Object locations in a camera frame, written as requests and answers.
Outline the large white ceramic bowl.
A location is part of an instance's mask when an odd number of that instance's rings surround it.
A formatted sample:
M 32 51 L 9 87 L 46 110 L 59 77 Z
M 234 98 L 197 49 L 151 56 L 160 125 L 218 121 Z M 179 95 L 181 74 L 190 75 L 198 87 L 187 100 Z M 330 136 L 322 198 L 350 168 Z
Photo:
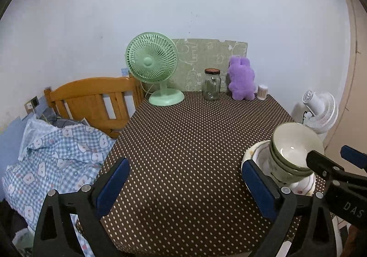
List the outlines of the large white ceramic bowl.
M 291 173 L 291 174 L 293 174 L 295 176 L 302 176 L 302 177 L 307 177 L 307 176 L 309 176 L 309 175 L 311 175 L 313 173 L 313 171 L 310 170 L 310 169 L 298 170 L 298 169 L 291 168 L 287 164 L 284 164 L 278 158 L 278 156 L 276 155 L 272 141 L 270 142 L 269 149 L 270 149 L 271 156 L 272 156 L 275 164 L 277 164 L 280 168 L 282 168 L 283 170 L 287 171 L 288 173 Z

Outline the white bowl with green pattern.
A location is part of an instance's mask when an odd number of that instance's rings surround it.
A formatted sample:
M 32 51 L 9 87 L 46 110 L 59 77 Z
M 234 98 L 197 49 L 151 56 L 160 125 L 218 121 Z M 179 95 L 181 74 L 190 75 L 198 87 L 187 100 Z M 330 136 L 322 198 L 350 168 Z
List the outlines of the white bowl with green pattern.
M 323 142 L 318 134 L 295 122 L 277 126 L 271 136 L 271 146 L 282 164 L 297 171 L 309 170 L 306 157 L 311 151 L 324 154 Z

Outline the larger cream plate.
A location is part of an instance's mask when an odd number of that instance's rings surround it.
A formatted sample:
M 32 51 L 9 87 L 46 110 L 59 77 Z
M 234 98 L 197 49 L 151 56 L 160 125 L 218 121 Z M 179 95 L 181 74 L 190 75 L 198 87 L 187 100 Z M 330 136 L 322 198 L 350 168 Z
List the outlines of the larger cream plate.
M 253 154 L 254 154 L 254 152 L 255 152 L 255 150 L 260 146 L 260 145 L 262 145 L 262 144 L 264 144 L 264 143 L 267 143 L 267 142 L 269 142 L 269 144 L 270 144 L 270 141 L 269 140 L 266 140 L 266 141 L 261 141 L 261 142 L 258 142 L 258 143 L 256 143 L 256 144 L 254 144 L 254 145 L 252 145 L 250 148 L 248 148 L 247 150 L 246 150 L 246 152 L 245 152 L 245 154 L 244 154 L 244 156 L 243 156 L 243 160 L 242 160 L 242 162 L 241 162 L 241 168 L 243 167 L 243 164 L 244 164 L 244 162 L 245 161 L 247 161 L 247 160 L 253 160 Z

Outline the floral white plate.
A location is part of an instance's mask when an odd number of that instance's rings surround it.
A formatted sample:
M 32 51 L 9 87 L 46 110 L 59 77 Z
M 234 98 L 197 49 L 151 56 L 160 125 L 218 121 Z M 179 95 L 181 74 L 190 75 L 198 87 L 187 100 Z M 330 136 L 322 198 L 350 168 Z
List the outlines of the floral white plate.
M 311 196 L 315 190 L 315 174 L 311 174 L 307 177 L 298 180 L 297 182 L 283 182 L 277 179 L 271 172 L 270 167 L 270 149 L 269 142 L 260 145 L 253 154 L 253 160 L 261 169 L 261 171 L 270 176 L 275 183 L 280 187 L 289 187 L 291 191 L 298 195 Z

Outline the white standing fan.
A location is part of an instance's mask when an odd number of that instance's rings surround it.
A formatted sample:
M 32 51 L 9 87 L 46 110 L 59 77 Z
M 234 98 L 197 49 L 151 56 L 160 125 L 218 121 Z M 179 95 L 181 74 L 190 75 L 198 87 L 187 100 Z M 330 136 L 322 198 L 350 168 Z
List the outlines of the white standing fan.
M 308 90 L 302 97 L 302 103 L 307 108 L 302 120 L 305 126 L 316 134 L 324 134 L 331 130 L 338 118 L 338 105 L 331 93 Z

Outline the brown dotted tablecloth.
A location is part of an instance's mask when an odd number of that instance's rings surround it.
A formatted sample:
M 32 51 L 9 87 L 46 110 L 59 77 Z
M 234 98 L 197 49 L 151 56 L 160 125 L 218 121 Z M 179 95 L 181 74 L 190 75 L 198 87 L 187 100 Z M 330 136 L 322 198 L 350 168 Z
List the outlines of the brown dotted tablecloth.
M 179 104 L 143 101 L 101 172 L 119 158 L 129 177 L 102 218 L 115 246 L 137 256 L 231 256 L 270 229 L 241 177 L 246 150 L 292 117 L 273 98 L 215 101 L 186 92 Z

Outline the blue checkered blanket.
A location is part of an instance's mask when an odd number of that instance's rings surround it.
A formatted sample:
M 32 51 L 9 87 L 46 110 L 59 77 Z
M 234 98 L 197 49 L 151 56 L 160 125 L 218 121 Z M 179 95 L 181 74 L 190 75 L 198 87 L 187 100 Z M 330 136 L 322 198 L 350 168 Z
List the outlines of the blue checkered blanket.
M 35 232 L 47 192 L 77 192 L 94 183 L 114 143 L 92 126 L 58 128 L 32 117 L 25 126 L 17 162 L 6 168 L 2 178 L 5 199 Z

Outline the cotton swab container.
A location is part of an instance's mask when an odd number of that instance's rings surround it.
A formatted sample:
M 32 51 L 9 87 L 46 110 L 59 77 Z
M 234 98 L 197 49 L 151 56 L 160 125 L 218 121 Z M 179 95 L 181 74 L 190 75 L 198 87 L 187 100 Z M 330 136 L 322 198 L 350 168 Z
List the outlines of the cotton swab container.
M 257 99 L 266 100 L 268 94 L 268 87 L 266 85 L 258 85 L 258 91 L 256 94 Z

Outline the purple plush toy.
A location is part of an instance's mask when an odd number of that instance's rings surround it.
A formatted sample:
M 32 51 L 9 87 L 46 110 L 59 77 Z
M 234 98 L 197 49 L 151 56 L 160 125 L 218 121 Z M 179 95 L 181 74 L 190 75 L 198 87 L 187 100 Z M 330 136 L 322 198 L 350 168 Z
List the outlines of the purple plush toy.
M 228 67 L 228 88 L 234 100 L 254 100 L 255 73 L 248 58 L 232 56 Z

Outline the glass jar with red lid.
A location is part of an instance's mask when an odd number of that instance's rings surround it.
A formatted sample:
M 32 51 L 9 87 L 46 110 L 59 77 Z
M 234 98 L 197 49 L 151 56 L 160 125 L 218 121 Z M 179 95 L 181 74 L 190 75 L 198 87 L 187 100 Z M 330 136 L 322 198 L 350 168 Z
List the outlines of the glass jar with red lid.
M 206 100 L 216 100 L 220 96 L 221 77 L 220 70 L 215 68 L 205 69 L 203 95 Z

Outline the orange wooden headboard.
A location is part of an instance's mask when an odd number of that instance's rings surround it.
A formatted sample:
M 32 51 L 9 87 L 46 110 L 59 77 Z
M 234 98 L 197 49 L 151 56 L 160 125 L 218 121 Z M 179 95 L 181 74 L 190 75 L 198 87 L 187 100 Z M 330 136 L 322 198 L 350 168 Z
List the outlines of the orange wooden headboard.
M 116 139 L 129 122 L 125 95 L 131 92 L 134 107 L 144 98 L 141 83 L 127 77 L 92 77 L 69 82 L 52 90 L 44 89 L 49 107 L 65 119 L 86 119 L 94 128 Z

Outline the green desk fan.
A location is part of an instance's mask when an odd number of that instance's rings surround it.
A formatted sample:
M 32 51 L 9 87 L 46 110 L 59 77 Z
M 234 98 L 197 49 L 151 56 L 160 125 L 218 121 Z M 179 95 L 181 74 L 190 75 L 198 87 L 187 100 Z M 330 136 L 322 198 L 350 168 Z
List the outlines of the green desk fan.
M 182 91 L 167 86 L 178 65 L 177 48 L 170 38 L 155 32 L 141 33 L 128 44 L 125 60 L 137 80 L 159 84 L 149 97 L 151 104 L 166 107 L 184 100 Z

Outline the wall power socket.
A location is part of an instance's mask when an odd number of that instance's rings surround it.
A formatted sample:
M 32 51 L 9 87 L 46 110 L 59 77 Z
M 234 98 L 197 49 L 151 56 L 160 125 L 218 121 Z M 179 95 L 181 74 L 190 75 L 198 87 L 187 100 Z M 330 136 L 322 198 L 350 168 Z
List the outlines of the wall power socket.
M 33 97 L 32 99 L 30 99 L 28 102 L 25 103 L 24 107 L 25 107 L 25 111 L 27 112 L 27 114 L 30 113 L 35 113 L 35 109 L 36 107 L 39 106 L 39 99 L 37 96 Z

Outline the green patterned wall board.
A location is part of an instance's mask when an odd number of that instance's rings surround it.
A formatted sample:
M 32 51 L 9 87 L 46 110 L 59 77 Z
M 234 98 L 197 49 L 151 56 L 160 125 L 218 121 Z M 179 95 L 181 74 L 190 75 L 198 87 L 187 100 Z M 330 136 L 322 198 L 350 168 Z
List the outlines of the green patterned wall board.
M 181 91 L 201 91 L 205 69 L 220 70 L 221 92 L 226 91 L 226 73 L 232 56 L 246 57 L 247 43 L 218 39 L 174 39 L 178 64 L 168 86 Z

